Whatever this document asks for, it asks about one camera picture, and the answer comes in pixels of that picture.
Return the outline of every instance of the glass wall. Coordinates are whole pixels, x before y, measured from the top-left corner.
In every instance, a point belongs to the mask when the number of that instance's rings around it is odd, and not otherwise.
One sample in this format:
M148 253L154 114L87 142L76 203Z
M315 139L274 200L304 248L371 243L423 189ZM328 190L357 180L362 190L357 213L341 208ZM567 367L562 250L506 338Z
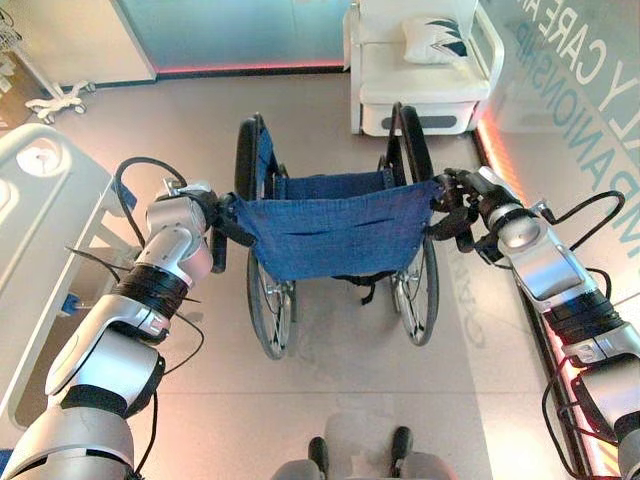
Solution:
M159 73L342 63L349 0L119 0Z

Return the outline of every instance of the gray floor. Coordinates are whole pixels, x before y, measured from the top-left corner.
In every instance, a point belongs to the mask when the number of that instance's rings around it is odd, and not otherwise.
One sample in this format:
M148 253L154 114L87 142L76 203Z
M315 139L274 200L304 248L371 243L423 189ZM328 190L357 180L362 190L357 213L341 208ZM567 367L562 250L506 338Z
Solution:
M278 76L163 81L99 90L85 116L56 127L110 171L123 159L168 161L216 191L233 188L239 123L260 111L276 152L294 176L371 170L385 140L348 127L348 76ZM430 138L435 168L477 164L468 136ZM147 167L126 177L141 205L160 189ZM143 209L136 218L142 222ZM133 242L126 225L113 225ZM322 434L332 479L386 470L395 426L415 447L450 462L463 480L559 479L560 463L539 411L543 375L508 274L451 244L438 245L441 300L431 343L410 345L380 288L300 282L298 346L272 362L260 349L246 306L246 252L232 247L228 271L192 292L184 311L207 335L201 354L160 387L156 446L145 468L155 480L261 479L306 456ZM169 365L197 338L180 321L161 345ZM136 457L146 447L150 409L131 421Z

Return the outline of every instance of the robotic arm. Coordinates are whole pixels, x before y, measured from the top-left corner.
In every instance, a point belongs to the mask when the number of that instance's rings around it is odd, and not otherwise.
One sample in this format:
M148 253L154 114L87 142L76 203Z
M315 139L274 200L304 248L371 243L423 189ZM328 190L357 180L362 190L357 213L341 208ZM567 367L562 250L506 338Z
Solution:
M619 444L623 479L640 478L638 332L558 240L545 220L554 217L544 204L525 209L487 167L476 173L446 170L436 180L444 195L434 207L449 215L431 227L432 237L455 237L460 251L475 249L488 263L509 260L516 282L562 340L568 360L583 368L571 386L589 425ZM489 234L476 243L470 226L478 216Z
M47 410L20 439L2 480L141 478L126 419L162 379L165 361L152 345L166 338L187 292L212 270L204 235L220 221L220 202L207 185L165 185L167 194L147 212L150 235L133 270L55 359Z

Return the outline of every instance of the wheeled base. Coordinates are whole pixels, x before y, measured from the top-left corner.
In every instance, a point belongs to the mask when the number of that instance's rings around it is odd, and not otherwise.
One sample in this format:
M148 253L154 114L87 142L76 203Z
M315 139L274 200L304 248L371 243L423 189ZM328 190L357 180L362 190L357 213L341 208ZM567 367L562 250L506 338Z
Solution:
M51 125L55 122L55 112L63 110L65 108L73 108L76 113L83 114L87 111L87 106L82 102L80 98L80 91L86 90L87 92L95 92L96 86L91 82L85 80L76 83L69 93L64 93L60 85L57 83L52 84L53 98L51 100L29 100L24 105L35 113L38 118L46 125Z

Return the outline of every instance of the white armchair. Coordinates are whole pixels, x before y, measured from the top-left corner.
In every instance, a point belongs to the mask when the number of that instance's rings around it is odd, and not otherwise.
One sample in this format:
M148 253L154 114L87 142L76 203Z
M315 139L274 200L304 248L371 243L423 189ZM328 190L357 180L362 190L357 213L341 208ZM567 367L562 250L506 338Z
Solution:
M418 16L455 20L468 56L451 64L406 62L402 22ZM388 135L397 101L416 108L427 135L476 128L504 61L502 40L478 0L356 0L344 28L352 133Z

